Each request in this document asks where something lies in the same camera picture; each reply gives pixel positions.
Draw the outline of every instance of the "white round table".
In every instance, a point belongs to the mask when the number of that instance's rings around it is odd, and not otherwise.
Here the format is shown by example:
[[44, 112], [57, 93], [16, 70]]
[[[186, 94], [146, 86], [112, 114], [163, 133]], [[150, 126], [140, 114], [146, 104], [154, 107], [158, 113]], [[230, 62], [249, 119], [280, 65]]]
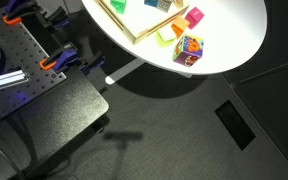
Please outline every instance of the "white round table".
[[258, 51], [267, 28], [263, 0], [187, 0], [190, 6], [186, 13], [196, 6], [205, 16], [195, 28], [187, 28], [184, 32], [204, 39], [203, 57], [193, 66], [186, 67], [172, 60], [178, 40], [161, 48], [153, 33], [134, 45], [106, 14], [98, 0], [82, 1], [102, 30], [115, 43], [138, 58], [129, 68], [147, 62], [181, 74], [205, 75], [228, 71], [245, 63]]

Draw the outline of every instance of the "orange clamp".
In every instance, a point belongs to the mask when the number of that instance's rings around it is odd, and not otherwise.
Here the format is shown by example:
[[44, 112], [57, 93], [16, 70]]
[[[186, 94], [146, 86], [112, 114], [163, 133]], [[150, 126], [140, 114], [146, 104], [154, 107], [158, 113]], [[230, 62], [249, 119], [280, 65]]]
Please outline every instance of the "orange clamp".
[[56, 64], [56, 62], [54, 61], [54, 62], [50, 63], [49, 65], [44, 66], [43, 64], [44, 64], [44, 62], [45, 62], [46, 60], [47, 60], [47, 59], [43, 59], [43, 60], [40, 62], [40, 67], [41, 67], [44, 71], [47, 71], [47, 70], [51, 69], [51, 68], [52, 68], [53, 66], [55, 66], [55, 64]]
[[16, 19], [13, 19], [13, 20], [7, 20], [7, 16], [3, 16], [3, 21], [5, 22], [5, 24], [7, 24], [9, 26], [12, 26], [12, 25], [15, 25], [15, 24], [18, 24], [18, 23], [22, 22], [22, 18], [16, 18]]

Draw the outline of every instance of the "toy block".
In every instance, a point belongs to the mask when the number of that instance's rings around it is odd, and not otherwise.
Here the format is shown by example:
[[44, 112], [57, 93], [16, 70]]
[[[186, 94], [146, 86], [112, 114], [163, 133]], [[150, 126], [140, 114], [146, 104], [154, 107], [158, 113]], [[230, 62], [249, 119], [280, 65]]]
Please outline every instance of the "toy block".
[[173, 3], [177, 8], [181, 8], [183, 7], [183, 0], [175, 0], [175, 2]]
[[173, 61], [191, 67], [202, 58], [204, 40], [185, 34], [175, 46]]
[[159, 10], [162, 10], [164, 12], [168, 12], [172, 3], [173, 3], [173, 0], [158, 0], [156, 7]]
[[114, 7], [117, 13], [124, 14], [126, 0], [110, 0], [110, 4]]
[[181, 16], [177, 16], [172, 24], [172, 29], [176, 34], [176, 37], [179, 38], [185, 31], [185, 29], [188, 27], [190, 22], [188, 22], [186, 19], [182, 18]]
[[152, 6], [152, 7], [156, 7], [157, 2], [158, 2], [158, 0], [144, 0], [144, 4]]
[[190, 10], [185, 19], [190, 22], [190, 25], [188, 28], [193, 29], [204, 17], [204, 14], [202, 11], [197, 9], [197, 7], [194, 7], [192, 10]]
[[165, 26], [157, 30], [156, 40], [160, 47], [171, 45], [176, 39], [176, 35], [171, 27]]

